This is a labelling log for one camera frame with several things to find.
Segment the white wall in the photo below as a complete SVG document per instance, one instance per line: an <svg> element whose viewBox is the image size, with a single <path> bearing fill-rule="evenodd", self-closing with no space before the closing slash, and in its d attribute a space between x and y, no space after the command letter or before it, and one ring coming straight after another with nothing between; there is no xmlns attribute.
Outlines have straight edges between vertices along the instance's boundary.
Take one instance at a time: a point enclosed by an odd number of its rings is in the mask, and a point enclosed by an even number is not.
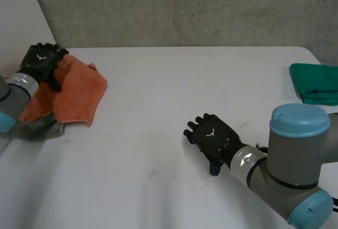
<svg viewBox="0 0 338 229"><path fill-rule="evenodd" d="M17 71L37 42L55 43L37 0L0 0L0 74ZM0 136L0 153L7 142Z"/></svg>

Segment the green cloth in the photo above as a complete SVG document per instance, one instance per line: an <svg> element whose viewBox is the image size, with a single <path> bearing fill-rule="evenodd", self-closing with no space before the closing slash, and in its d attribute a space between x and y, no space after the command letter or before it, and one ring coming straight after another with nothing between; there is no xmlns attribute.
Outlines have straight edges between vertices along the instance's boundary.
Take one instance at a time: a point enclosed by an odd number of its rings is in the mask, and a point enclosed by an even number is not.
<svg viewBox="0 0 338 229"><path fill-rule="evenodd" d="M338 66L292 64L290 73L304 103L338 105Z"/></svg>

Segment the logo on robotic hand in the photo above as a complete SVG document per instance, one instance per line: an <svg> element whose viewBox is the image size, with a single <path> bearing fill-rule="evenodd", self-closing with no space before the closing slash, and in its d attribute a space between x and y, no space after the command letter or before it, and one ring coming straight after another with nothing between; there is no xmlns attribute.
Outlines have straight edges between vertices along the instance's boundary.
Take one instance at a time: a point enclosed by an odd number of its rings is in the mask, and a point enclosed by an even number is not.
<svg viewBox="0 0 338 229"><path fill-rule="evenodd" d="M37 58L38 58L39 60L46 59L46 57L45 57L45 56L39 56L39 55L36 55L36 56L37 56Z"/></svg>
<svg viewBox="0 0 338 229"><path fill-rule="evenodd" d="M210 136L215 136L215 129L212 128L212 132L208 135L205 135L206 137L210 137Z"/></svg>

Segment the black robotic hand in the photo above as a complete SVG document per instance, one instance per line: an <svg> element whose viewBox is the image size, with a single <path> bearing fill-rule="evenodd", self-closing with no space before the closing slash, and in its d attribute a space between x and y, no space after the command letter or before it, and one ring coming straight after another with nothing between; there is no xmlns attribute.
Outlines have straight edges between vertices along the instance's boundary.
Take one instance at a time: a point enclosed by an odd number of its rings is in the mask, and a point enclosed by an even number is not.
<svg viewBox="0 0 338 229"><path fill-rule="evenodd" d="M54 91L60 91L61 87L54 77L54 71L63 57L69 54L57 44L50 43L32 45L20 65L20 73L25 73L34 78L38 84L47 82Z"/></svg>
<svg viewBox="0 0 338 229"><path fill-rule="evenodd" d="M225 163L230 168L235 153L246 146L241 143L237 133L214 114L196 117L198 124L188 122L193 132L185 130L183 134L191 144L195 144L210 162L210 174L219 175Z"/></svg>

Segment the gray cloth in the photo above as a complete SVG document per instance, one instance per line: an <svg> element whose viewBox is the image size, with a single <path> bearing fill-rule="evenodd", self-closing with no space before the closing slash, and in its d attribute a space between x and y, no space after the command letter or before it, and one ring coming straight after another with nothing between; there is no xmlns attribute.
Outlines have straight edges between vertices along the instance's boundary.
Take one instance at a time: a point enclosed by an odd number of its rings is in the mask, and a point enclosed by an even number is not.
<svg viewBox="0 0 338 229"><path fill-rule="evenodd" d="M59 123L54 113L30 122L16 124L7 134L12 138L41 141L64 135L64 123Z"/></svg>

